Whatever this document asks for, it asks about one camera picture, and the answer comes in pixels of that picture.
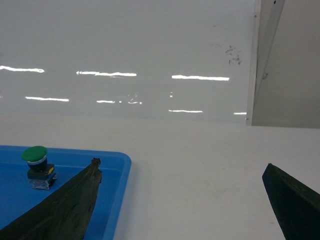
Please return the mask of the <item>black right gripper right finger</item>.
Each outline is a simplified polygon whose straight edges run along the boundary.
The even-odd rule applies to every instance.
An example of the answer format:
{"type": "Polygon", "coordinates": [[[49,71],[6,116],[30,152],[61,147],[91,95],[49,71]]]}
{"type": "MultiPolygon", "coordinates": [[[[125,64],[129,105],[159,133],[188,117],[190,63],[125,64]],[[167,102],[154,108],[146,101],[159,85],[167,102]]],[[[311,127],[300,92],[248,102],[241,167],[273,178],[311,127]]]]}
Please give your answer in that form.
{"type": "Polygon", "coordinates": [[[320,194],[269,163],[262,181],[286,240],[320,238],[320,194]]]}

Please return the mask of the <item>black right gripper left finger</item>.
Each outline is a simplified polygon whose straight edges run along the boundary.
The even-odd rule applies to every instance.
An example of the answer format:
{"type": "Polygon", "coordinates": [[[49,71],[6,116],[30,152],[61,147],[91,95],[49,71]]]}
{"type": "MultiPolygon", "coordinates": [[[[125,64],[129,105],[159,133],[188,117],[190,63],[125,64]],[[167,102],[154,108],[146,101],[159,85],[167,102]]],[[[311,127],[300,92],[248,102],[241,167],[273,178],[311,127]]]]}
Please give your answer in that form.
{"type": "Polygon", "coordinates": [[[2,240],[82,240],[95,209],[101,160],[72,177],[42,202],[1,229],[2,240]]]}

